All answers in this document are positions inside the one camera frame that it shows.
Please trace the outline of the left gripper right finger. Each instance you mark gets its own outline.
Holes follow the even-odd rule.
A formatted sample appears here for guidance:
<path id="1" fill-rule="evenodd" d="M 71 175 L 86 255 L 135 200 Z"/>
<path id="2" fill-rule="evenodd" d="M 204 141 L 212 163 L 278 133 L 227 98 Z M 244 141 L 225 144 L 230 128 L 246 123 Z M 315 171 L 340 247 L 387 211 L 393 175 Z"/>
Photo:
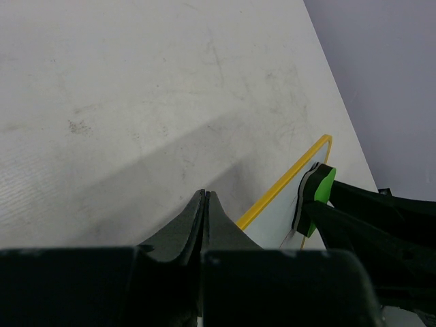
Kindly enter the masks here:
<path id="1" fill-rule="evenodd" d="M 217 194 L 207 191 L 202 230 L 202 251 L 262 250 L 225 213 Z"/>

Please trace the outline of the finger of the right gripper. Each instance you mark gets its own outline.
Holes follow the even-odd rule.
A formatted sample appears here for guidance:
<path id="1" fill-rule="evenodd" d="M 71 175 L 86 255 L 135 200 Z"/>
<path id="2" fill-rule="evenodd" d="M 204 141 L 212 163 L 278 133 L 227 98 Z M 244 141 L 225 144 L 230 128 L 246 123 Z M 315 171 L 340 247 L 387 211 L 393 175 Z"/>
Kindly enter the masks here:
<path id="1" fill-rule="evenodd" d="M 354 253 L 370 276 L 383 305 L 435 306 L 435 250 L 391 236 L 321 203 L 302 208 L 327 249 Z"/>
<path id="2" fill-rule="evenodd" d="M 398 198 L 335 181 L 330 203 L 395 237 L 435 238 L 434 202 Z"/>

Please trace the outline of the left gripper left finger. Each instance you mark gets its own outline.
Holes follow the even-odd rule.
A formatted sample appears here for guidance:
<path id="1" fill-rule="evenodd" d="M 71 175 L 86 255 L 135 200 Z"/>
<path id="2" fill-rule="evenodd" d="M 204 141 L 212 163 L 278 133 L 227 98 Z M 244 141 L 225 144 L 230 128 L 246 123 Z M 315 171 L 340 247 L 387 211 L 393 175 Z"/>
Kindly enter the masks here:
<path id="1" fill-rule="evenodd" d="M 156 262 L 188 264 L 200 233 L 205 202 L 205 190 L 196 191 L 179 215 L 139 247 Z"/>

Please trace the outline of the yellow framed whiteboard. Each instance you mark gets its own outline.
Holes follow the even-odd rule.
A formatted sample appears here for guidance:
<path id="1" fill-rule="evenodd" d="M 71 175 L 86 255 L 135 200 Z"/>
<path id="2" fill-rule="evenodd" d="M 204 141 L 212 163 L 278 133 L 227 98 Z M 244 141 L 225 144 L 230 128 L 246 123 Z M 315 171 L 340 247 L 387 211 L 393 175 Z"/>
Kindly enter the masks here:
<path id="1" fill-rule="evenodd" d="M 318 162 L 326 163 L 332 136 L 323 135 L 297 162 L 236 222 L 263 249 L 302 249 L 305 237 L 292 227 L 298 188 L 303 176 Z"/>

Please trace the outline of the green whiteboard eraser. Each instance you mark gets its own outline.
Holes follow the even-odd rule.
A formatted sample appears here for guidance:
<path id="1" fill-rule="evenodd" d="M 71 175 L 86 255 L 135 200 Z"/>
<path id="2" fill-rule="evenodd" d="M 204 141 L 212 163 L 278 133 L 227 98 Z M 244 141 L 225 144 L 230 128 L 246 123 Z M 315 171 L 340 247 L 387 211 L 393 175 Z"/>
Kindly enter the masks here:
<path id="1" fill-rule="evenodd" d="M 299 184 L 292 229 L 304 237 L 310 237 L 316 226 L 308 214 L 303 213 L 303 206 L 316 201 L 328 203 L 336 172 L 336 168 L 316 162 Z"/>

